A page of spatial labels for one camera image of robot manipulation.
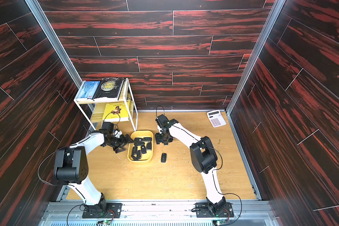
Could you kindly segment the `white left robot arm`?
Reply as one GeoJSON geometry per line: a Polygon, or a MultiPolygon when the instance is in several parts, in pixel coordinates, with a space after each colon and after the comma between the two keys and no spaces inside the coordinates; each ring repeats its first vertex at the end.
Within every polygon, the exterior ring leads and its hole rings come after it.
{"type": "Polygon", "coordinates": [[[56,151],[54,177],[80,196],[85,213],[103,215],[108,210],[105,196],[89,178],[87,155],[98,146],[110,146],[115,152],[121,152],[130,143],[134,140],[129,135],[123,135],[113,123],[105,122],[103,129],[92,131],[83,140],[56,151]]]}

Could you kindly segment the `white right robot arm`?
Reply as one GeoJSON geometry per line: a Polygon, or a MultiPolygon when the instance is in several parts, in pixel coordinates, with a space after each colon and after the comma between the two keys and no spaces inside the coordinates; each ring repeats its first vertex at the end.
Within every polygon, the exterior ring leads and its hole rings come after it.
{"type": "Polygon", "coordinates": [[[226,205],[217,177],[217,154],[209,137],[200,137],[185,129],[177,120],[162,114],[155,119],[159,130],[155,135],[156,143],[168,145],[174,138],[178,139],[190,150],[193,167],[202,175],[209,212],[219,215],[226,205]]]}

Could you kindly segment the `silver-edged car key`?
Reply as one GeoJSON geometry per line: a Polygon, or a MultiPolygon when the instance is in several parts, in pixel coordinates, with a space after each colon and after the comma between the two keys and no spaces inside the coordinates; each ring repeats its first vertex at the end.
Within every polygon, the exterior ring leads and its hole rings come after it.
{"type": "Polygon", "coordinates": [[[142,158],[142,153],[141,153],[141,151],[140,151],[140,150],[137,150],[137,155],[136,155],[136,156],[131,155],[131,158],[132,158],[132,160],[134,160],[134,161],[139,161],[139,160],[142,158]]]}

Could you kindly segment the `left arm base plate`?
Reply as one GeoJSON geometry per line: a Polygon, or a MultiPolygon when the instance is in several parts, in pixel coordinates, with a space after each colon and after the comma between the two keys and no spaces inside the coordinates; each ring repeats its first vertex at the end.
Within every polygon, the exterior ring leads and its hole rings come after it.
{"type": "Polygon", "coordinates": [[[106,203],[104,205],[84,205],[82,218],[119,218],[122,203],[106,203]]]}

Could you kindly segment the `black VW car key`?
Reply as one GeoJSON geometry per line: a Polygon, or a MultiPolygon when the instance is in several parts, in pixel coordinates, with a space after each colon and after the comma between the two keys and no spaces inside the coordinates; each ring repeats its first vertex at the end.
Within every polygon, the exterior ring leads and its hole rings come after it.
{"type": "Polygon", "coordinates": [[[146,154],[146,153],[147,153],[146,146],[145,146],[145,145],[144,145],[144,146],[141,146],[141,147],[140,147],[140,151],[141,151],[142,154],[146,154]]]}

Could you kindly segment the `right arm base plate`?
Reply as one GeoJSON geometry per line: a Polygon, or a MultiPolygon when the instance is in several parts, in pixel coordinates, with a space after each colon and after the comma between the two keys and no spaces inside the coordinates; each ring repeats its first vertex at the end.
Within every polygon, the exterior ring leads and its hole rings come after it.
{"type": "Polygon", "coordinates": [[[230,202],[210,204],[209,202],[197,202],[191,210],[197,218],[233,218],[234,212],[230,202]]]}

